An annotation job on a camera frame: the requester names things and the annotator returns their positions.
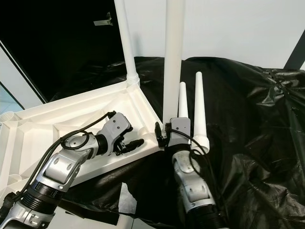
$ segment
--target white plastic tray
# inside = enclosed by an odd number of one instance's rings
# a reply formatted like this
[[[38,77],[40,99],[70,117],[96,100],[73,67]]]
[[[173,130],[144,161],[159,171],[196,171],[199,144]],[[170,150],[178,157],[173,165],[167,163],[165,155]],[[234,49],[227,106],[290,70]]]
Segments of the white plastic tray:
[[[160,120],[138,85],[127,88],[126,82],[117,83],[17,112],[18,121],[2,123],[0,131],[0,202],[7,193],[23,187],[54,141],[113,110],[123,113],[133,126],[125,140],[143,138],[144,144],[124,155],[102,155],[88,160],[81,166],[73,185],[159,150],[154,124]],[[100,122],[88,131],[96,134],[104,123]]]

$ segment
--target black plastic sheet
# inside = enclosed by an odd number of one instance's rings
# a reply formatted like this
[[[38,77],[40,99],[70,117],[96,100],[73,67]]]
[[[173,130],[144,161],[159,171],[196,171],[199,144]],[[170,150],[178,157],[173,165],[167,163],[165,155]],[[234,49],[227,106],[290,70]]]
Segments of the black plastic sheet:
[[[164,59],[135,60],[141,89],[162,118]],[[99,72],[90,89],[126,77],[123,62],[91,67]],[[197,71],[203,73],[209,158],[230,228],[305,228],[305,72],[221,58],[182,61],[192,122]],[[54,99],[86,90],[83,83],[67,86]],[[137,200],[132,217],[156,228],[182,227],[171,157],[163,151],[74,186],[65,200],[89,210],[118,212],[122,182]]]

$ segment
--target tapered white post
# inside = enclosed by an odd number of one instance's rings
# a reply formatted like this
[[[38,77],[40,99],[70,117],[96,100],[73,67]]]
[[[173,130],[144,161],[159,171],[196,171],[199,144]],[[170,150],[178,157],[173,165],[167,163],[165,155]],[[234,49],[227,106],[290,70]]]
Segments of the tapered white post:
[[[127,83],[128,85],[140,83],[138,73],[135,69],[134,57],[132,53],[132,44],[129,34],[125,2],[124,0],[114,0],[114,4],[120,28],[121,41],[127,70]]]
[[[206,136],[203,82],[201,72],[196,73],[194,139],[204,148],[205,153],[209,152],[210,143],[209,139]]]
[[[188,118],[188,110],[187,110],[187,97],[186,97],[186,85],[185,82],[180,83],[179,88],[179,112],[178,117]]]
[[[184,0],[166,2],[163,124],[177,117],[183,47]]]

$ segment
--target white pipe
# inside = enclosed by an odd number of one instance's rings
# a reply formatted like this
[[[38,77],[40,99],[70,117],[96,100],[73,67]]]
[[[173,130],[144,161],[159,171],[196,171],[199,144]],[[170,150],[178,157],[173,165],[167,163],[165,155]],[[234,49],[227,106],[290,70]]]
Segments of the white pipe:
[[[124,0],[114,0],[115,11],[118,18],[120,28],[121,41],[123,46],[125,64],[127,69],[127,83],[128,85],[140,83],[138,73],[135,69],[134,57],[132,54],[132,44],[129,34],[128,21],[125,10]]]
[[[177,117],[183,47],[184,0],[166,2],[163,124]]]
[[[187,110],[187,97],[186,97],[186,85],[185,82],[180,83],[179,88],[179,113],[178,117],[188,118],[188,110]]]
[[[210,143],[206,136],[203,82],[201,72],[196,73],[194,139],[204,148],[205,153],[209,152]],[[193,148],[199,150],[199,148],[194,144]]]

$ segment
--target black trash bag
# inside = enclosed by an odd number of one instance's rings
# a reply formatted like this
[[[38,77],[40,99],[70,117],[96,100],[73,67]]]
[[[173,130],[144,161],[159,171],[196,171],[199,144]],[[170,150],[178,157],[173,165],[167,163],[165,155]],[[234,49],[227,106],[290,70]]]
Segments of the black trash bag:
[[[164,59],[135,60],[141,89],[162,118]],[[106,66],[94,87],[124,80],[122,66]],[[182,61],[192,123],[197,71],[203,73],[208,156],[230,228],[305,228],[305,72],[221,58]],[[76,94],[73,88],[65,90],[65,95]],[[171,156],[163,151],[74,186],[64,199],[89,210],[117,213],[122,182],[137,200],[132,217],[155,228],[182,227]]]

